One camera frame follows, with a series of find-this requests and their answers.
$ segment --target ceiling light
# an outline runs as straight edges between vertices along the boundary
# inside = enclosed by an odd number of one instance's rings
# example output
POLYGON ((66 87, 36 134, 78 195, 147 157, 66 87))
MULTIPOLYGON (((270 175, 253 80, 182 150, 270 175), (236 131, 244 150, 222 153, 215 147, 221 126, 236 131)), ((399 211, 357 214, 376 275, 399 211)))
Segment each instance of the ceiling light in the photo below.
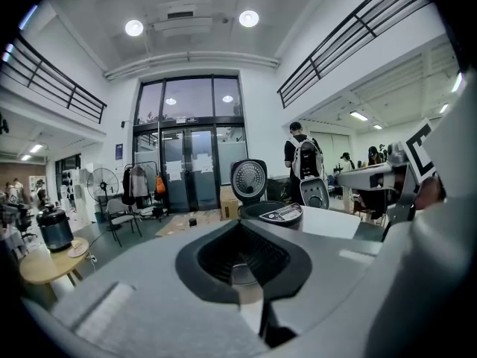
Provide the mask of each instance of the ceiling light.
POLYGON ((257 25, 259 22, 259 15, 253 10, 246 10, 245 12, 241 13, 238 20, 244 27, 251 28, 257 25))
POLYGON ((43 147, 42 145, 35 145, 31 150, 30 152, 31 153, 36 153, 38 150, 41 149, 41 147, 43 147))
POLYGON ((352 111, 350 113, 350 115, 354 116, 355 118, 360 119, 362 121, 367 121, 367 118, 365 116, 361 115, 360 113, 358 113, 357 111, 352 111))
POLYGON ((38 5, 34 5, 33 7, 31 7, 23 18, 23 20, 18 24, 18 28, 20 29, 20 31, 22 31, 25 25, 27 25, 28 20, 31 18, 31 15, 33 15, 34 11, 37 10, 37 8, 38 5))
POLYGON ((448 106, 449 104, 445 104, 444 106, 442 106, 442 109, 440 109, 439 114, 442 114, 444 111, 446 111, 448 106))
POLYGON ((455 79, 455 84, 454 84, 454 87, 452 88, 452 92, 457 91, 461 82, 462 82, 462 73, 459 73, 457 75, 457 78, 455 79))
POLYGON ((142 23, 139 20, 131 20, 126 24, 126 33, 130 36, 139 36, 142 33, 142 23))

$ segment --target rice cooker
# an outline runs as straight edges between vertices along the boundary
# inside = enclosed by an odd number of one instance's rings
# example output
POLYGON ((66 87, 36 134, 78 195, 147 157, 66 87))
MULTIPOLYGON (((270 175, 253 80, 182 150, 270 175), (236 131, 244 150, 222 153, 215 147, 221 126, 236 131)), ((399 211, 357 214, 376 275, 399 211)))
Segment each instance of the rice cooker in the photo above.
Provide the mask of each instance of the rice cooker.
POLYGON ((245 159, 232 164, 230 182, 235 196, 243 205, 238 209, 241 219, 261 220, 282 227, 297 227, 303 217, 299 204, 260 201, 267 189, 267 165, 263 160, 245 159))
POLYGON ((42 231, 46 247, 51 252, 58 252, 71 246, 74 239, 65 211, 46 204, 45 209, 38 213, 37 223, 42 231))

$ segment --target sign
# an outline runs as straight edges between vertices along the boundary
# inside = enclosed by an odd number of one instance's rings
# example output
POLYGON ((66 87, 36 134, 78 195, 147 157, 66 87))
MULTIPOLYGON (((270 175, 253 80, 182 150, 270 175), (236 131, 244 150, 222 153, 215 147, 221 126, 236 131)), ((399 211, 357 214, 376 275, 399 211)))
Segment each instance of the sign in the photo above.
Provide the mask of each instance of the sign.
POLYGON ((122 167, 122 143, 116 145, 116 168, 122 167))
POLYGON ((431 125, 428 119, 424 119, 417 126, 411 135, 404 141, 402 146, 414 169, 414 174, 418 183, 422 183, 426 178, 435 173, 434 163, 424 150, 423 143, 431 133, 431 125))

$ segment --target wooden table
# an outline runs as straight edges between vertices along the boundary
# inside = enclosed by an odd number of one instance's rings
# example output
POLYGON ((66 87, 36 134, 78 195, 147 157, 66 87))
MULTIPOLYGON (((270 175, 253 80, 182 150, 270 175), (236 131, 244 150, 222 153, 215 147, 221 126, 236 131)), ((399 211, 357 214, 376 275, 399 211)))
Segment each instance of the wooden table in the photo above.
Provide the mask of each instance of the wooden table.
POLYGON ((45 285, 54 300, 57 296, 51 288, 51 282, 64 276, 68 276, 73 286, 76 286, 71 273, 73 273, 78 280, 83 280, 81 275, 76 270, 87 255, 89 250, 89 243, 81 238, 75 237, 75 240, 86 245, 86 252, 79 257, 68 256, 70 248, 61 252, 50 252, 46 245, 41 245, 29 253, 20 263, 20 274, 27 283, 34 285, 45 285))

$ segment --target gray floor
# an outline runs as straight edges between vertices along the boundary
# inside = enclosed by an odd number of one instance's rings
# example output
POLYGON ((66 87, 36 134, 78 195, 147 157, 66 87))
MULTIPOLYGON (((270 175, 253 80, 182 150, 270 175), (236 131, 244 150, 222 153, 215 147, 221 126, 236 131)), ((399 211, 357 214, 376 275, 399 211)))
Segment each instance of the gray floor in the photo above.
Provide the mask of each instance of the gray floor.
MULTIPOLYGON (((106 223, 91 224, 75 231, 75 237, 83 237, 84 239, 88 240, 89 252, 98 260, 94 268, 90 261, 85 261, 78 266, 78 271, 83 278, 88 277, 90 274, 94 273, 95 269, 101 269, 101 267, 108 264, 109 261, 113 260, 119 254, 125 252, 127 249, 133 247, 134 245, 138 245, 141 242, 147 242, 148 240, 156 238, 156 232, 161 230, 161 228, 164 227, 169 220, 172 219, 172 217, 173 216, 168 216, 161 222, 156 219, 143 219, 141 222, 138 220, 138 226, 141 230, 142 237, 139 236, 135 225, 134 233, 132 233, 130 224, 123 224, 121 228, 116 231, 119 239, 121 240, 122 247, 120 247, 119 244, 114 240, 111 232, 106 230, 106 223)), ((31 240, 30 249, 33 249, 36 244, 42 242, 41 233, 39 236, 39 238, 31 240)), ((59 280, 54 281, 52 286, 55 294, 59 298, 74 289, 67 277, 62 277, 59 280)), ((43 286, 26 284, 25 289, 28 297, 46 309, 50 309, 53 305, 53 302, 48 297, 43 286)))

